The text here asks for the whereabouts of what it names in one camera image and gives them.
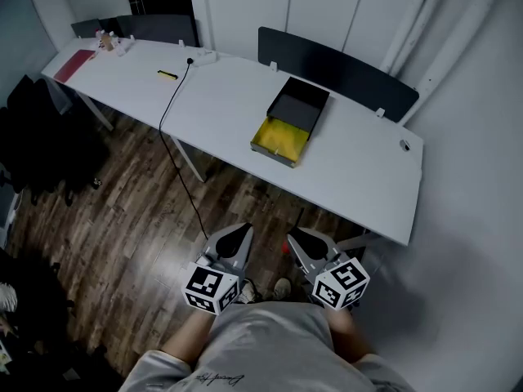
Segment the person's grey shirt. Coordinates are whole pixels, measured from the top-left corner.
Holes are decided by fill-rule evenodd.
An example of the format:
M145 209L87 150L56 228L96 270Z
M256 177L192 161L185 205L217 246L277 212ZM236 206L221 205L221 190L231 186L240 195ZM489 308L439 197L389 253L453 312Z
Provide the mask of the person's grey shirt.
M348 363L333 348L324 309L267 301L215 318L197 363L144 353L119 392L414 392L385 360Z

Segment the long dark desk divider panel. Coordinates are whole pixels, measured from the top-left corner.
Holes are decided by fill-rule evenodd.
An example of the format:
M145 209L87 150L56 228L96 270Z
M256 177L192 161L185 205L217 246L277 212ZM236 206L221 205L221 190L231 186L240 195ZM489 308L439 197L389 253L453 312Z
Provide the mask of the long dark desk divider panel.
M326 87L385 118L399 122L419 99L419 93L400 80L355 57L276 29L258 29L257 60Z

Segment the person's left shoe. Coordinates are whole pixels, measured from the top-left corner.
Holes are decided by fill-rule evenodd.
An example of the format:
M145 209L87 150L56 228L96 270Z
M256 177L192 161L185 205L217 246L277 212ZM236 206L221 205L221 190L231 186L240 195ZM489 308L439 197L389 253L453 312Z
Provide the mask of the person's left shoe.
M255 284L249 278L246 278L243 281L241 293L236 298L235 302L237 304L255 304L262 299L261 294L258 292Z

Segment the person's shoe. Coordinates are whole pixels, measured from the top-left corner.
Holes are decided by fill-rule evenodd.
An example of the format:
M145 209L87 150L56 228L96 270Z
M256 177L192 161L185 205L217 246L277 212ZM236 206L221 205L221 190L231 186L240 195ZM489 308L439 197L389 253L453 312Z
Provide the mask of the person's shoe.
M273 301L283 301L291 296L292 284L288 278L279 278L275 283L271 299Z
M246 278L243 281L241 293L236 298L235 302L237 304L255 304L262 299L261 294L258 292L255 284L249 278Z

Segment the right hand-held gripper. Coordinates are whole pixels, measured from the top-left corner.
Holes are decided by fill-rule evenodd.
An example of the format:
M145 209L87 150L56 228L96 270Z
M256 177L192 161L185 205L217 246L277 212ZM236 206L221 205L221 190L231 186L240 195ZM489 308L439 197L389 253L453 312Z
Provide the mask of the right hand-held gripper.
M311 271L313 261L331 261L339 256L336 243L325 234L305 228L291 229L287 233L287 245L294 264L305 275ZM353 305L363 295L370 277L357 258L353 257L314 277L312 297L332 310Z

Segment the person's right forearm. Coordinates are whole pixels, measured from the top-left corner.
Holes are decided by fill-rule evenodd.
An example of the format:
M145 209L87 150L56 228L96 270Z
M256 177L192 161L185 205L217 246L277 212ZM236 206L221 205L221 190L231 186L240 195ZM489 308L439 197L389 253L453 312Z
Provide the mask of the person's right forearm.
M335 353L348 363L356 363L374 351L355 325L347 308L324 309Z

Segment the red notebook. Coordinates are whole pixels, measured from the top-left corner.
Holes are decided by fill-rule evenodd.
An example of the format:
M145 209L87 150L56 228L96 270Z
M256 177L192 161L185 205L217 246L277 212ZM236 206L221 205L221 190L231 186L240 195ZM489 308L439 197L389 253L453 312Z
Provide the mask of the red notebook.
M53 78L60 83L66 83L87 61L96 54L92 50L76 51L54 74Z

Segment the person's right shoe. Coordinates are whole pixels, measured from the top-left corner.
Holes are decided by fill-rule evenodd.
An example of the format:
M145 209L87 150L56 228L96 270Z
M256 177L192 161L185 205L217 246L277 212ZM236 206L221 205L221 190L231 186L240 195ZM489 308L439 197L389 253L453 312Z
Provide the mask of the person's right shoe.
M275 283L271 299L273 301L283 301L291 296L292 284L288 278L279 278Z

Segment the yellow tray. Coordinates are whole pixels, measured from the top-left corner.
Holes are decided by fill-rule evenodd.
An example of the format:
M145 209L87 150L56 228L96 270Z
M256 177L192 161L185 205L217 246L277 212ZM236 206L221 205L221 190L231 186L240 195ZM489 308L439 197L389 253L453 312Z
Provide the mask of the yellow tray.
M310 133L277 118L267 117L250 141L251 149L294 168L310 139Z

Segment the person's left forearm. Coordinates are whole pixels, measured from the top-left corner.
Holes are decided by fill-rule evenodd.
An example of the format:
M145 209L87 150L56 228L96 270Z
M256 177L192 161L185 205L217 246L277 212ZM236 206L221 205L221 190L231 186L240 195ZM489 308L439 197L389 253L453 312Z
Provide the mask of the person's left forearm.
M208 340L216 316L194 310L181 327L166 341L161 350L194 366Z

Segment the white power strip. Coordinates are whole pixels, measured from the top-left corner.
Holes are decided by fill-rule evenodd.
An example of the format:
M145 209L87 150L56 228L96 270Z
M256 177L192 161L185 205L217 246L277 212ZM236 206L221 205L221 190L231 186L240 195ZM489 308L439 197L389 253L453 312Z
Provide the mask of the white power strip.
M210 65L215 62L217 62L217 53L215 51L208 51L204 48L201 48L200 50L196 51L193 59L193 66L199 67L204 65Z

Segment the white wall pipe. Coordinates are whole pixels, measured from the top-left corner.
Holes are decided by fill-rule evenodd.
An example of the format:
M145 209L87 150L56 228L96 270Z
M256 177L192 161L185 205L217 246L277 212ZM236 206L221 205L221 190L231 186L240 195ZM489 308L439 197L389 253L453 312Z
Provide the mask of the white wall pipe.
M382 72L396 76L402 70L418 40L422 37L439 1L409 0L391 45L379 66Z

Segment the black office chair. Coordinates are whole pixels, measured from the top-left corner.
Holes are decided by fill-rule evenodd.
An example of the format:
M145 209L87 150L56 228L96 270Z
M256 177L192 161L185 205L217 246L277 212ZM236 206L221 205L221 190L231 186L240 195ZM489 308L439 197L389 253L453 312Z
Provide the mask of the black office chair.
M109 154L84 109L76 103L60 114L42 78L23 76L0 107L0 165L10 175L0 171L0 186L28 189L33 205L59 185L68 207L84 188L99 189Z

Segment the small dark desk divider panel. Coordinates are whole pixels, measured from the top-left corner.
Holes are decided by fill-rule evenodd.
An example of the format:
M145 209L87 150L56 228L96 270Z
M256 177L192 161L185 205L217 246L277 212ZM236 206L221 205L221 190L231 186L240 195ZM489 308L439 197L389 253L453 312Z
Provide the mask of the small dark desk divider panel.
M71 28L77 38L96 38L97 34L102 30L98 19L76 22L71 25Z

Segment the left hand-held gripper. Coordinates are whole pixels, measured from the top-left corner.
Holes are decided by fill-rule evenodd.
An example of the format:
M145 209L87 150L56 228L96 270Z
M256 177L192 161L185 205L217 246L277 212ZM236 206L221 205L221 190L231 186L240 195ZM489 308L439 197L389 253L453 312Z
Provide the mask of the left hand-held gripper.
M253 241L253 225L229 225L213 234L196 261L182 271L181 291L186 304L221 314L240 294L244 268Z

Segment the black box with grey foam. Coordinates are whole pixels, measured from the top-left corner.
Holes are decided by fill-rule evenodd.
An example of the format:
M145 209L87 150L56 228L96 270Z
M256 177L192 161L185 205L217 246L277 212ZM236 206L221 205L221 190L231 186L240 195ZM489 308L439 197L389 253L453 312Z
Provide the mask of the black box with grey foam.
M308 82L289 78L266 115L312 133L330 93Z

